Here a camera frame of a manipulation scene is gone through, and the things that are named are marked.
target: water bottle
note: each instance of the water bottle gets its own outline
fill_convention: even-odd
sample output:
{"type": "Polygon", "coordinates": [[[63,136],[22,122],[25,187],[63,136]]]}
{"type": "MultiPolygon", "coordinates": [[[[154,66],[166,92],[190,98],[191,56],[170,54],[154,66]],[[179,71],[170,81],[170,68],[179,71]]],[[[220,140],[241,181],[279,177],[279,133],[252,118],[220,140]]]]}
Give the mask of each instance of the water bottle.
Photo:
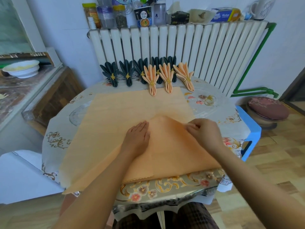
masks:
{"type": "Polygon", "coordinates": [[[103,28],[111,29],[115,27],[115,19],[111,0],[97,0],[98,17],[101,20],[103,28]]]}
{"type": "Polygon", "coordinates": [[[154,24],[166,25],[166,0],[158,0],[154,6],[154,24]]]}

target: round stool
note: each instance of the round stool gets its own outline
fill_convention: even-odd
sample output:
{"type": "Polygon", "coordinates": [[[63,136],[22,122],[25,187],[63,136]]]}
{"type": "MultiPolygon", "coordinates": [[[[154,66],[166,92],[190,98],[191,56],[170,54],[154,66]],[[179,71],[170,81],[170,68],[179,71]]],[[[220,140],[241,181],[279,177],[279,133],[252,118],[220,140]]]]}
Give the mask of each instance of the round stool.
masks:
{"type": "Polygon", "coordinates": [[[253,97],[246,106],[247,113],[264,130],[276,128],[277,122],[287,119],[289,115],[285,105],[268,97],[253,97]]]}

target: hand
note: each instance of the hand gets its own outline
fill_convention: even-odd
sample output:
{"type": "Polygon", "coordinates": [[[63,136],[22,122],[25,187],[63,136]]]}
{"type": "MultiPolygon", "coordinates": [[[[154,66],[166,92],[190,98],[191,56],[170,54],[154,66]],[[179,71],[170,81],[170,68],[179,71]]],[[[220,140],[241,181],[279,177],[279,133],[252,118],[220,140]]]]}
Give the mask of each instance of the hand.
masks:
{"type": "Polygon", "coordinates": [[[120,154],[131,157],[132,159],[143,154],[147,149],[150,139],[148,126],[149,123],[143,121],[131,127],[126,133],[120,154]]]}
{"type": "Polygon", "coordinates": [[[185,124],[185,129],[211,155],[224,147],[221,133],[216,122],[209,119],[193,119],[185,124]]]}

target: jar with yellow lid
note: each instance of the jar with yellow lid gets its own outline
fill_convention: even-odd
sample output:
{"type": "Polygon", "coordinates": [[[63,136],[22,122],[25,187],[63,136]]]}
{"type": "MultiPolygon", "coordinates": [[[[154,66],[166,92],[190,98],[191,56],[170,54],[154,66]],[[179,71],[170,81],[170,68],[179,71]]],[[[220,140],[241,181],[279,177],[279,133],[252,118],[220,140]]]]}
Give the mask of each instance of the jar with yellow lid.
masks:
{"type": "Polygon", "coordinates": [[[125,5],[114,5],[113,10],[117,28],[128,27],[125,5]]]}
{"type": "Polygon", "coordinates": [[[87,21],[88,21],[88,17],[93,17],[96,27],[100,29],[102,27],[102,25],[101,25],[101,21],[98,18],[96,4],[95,3],[83,3],[82,5],[83,5],[84,11],[85,11],[87,21]]]}

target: green pipe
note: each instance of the green pipe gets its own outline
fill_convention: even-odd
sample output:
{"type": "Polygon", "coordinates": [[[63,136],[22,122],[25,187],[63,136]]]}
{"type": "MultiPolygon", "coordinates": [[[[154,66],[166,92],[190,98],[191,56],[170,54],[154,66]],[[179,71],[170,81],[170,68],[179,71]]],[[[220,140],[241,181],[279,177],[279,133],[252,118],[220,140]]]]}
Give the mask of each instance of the green pipe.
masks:
{"type": "Polygon", "coordinates": [[[251,88],[251,89],[245,89],[245,90],[238,90],[240,85],[242,84],[243,80],[245,79],[246,75],[248,74],[250,68],[252,67],[255,59],[257,58],[258,54],[260,53],[261,49],[265,45],[265,42],[267,41],[267,39],[269,38],[271,32],[274,30],[275,27],[276,27],[276,23],[268,23],[267,24],[266,29],[268,29],[268,31],[267,31],[265,37],[263,38],[262,42],[260,43],[258,49],[256,50],[256,52],[255,52],[253,58],[251,59],[249,65],[247,66],[244,74],[240,78],[236,88],[233,91],[233,95],[231,95],[231,97],[236,97],[236,96],[251,96],[251,95],[258,95],[258,94],[271,94],[271,95],[274,96],[274,98],[278,97],[278,93],[276,93],[272,89],[269,89],[269,88],[266,88],[266,87],[251,88]]]}

